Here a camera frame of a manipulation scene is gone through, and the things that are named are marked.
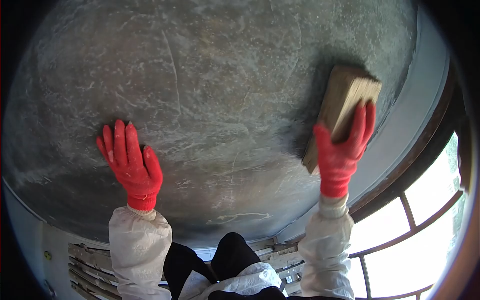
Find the white sleeve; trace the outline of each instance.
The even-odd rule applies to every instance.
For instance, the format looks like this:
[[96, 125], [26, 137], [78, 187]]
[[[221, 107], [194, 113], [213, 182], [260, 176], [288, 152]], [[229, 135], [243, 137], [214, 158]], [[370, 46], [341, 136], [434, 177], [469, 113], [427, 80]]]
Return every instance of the white sleeve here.
[[170, 291], [158, 286], [172, 243], [167, 220], [153, 210], [140, 216], [119, 207], [108, 223], [110, 255], [117, 290], [123, 300], [169, 300]]
[[305, 260], [300, 281], [304, 297], [324, 296], [354, 300], [347, 278], [353, 220], [346, 207], [348, 195], [341, 199], [320, 196], [319, 211], [309, 220], [306, 236], [299, 243], [299, 252]]

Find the gloved hand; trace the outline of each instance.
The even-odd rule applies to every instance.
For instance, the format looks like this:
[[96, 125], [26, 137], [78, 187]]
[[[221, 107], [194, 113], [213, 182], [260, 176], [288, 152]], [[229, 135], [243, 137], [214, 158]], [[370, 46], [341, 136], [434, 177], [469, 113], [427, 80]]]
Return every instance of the gloved hand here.
[[127, 190], [128, 206], [139, 211], [152, 210], [162, 185], [163, 174], [152, 147], [144, 147], [142, 157], [137, 130], [133, 124], [129, 122], [125, 127], [122, 120], [117, 120], [115, 142], [110, 127], [105, 125], [103, 138], [97, 137], [96, 144], [117, 180]]
[[361, 102], [355, 108], [352, 129], [348, 140], [332, 144], [329, 130], [322, 124], [314, 125], [317, 141], [320, 192], [331, 198], [341, 198], [348, 193], [350, 177], [357, 170], [375, 126], [375, 105]]

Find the sleeve cuff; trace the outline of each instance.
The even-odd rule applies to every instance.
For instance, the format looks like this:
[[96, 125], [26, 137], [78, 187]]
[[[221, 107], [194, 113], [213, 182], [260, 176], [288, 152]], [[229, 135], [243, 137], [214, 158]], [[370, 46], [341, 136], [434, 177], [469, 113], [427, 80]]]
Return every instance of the sleeve cuff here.
[[348, 194], [341, 198], [331, 198], [320, 194], [319, 212], [328, 219], [338, 219], [348, 214]]
[[153, 221], [156, 217], [156, 210], [138, 210], [127, 204], [128, 209], [130, 209], [134, 214], [142, 216], [142, 219], [147, 221]]

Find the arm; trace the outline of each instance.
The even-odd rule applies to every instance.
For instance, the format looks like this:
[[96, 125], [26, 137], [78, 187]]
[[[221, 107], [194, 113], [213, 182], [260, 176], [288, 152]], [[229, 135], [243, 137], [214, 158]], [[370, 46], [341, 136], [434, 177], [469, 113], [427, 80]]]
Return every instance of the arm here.
[[108, 223], [117, 289], [124, 300], [169, 300], [170, 292], [158, 286], [172, 242], [170, 225], [154, 210], [163, 180], [158, 159], [149, 146], [142, 153], [135, 127], [121, 120], [115, 139], [106, 125], [96, 142], [127, 191], [127, 206], [115, 209]]
[[375, 125], [375, 105], [358, 104], [349, 139], [332, 144], [323, 125], [314, 127], [321, 176], [319, 211], [309, 220], [306, 236], [299, 243], [305, 260], [300, 282], [304, 297], [324, 296], [354, 300], [348, 279], [353, 220], [346, 206], [348, 183], [357, 170]]

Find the leg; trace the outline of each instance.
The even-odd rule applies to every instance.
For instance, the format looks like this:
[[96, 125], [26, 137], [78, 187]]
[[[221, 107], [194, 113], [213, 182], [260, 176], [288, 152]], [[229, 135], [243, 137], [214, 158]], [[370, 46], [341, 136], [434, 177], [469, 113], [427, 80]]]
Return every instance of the leg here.
[[211, 266], [218, 280], [222, 281], [237, 276], [249, 265], [259, 262], [260, 258], [245, 239], [240, 234], [231, 232], [218, 243]]
[[163, 274], [174, 300], [180, 296], [183, 285], [192, 271], [202, 274], [212, 284], [216, 283], [214, 275], [195, 251], [173, 242], [165, 258]]

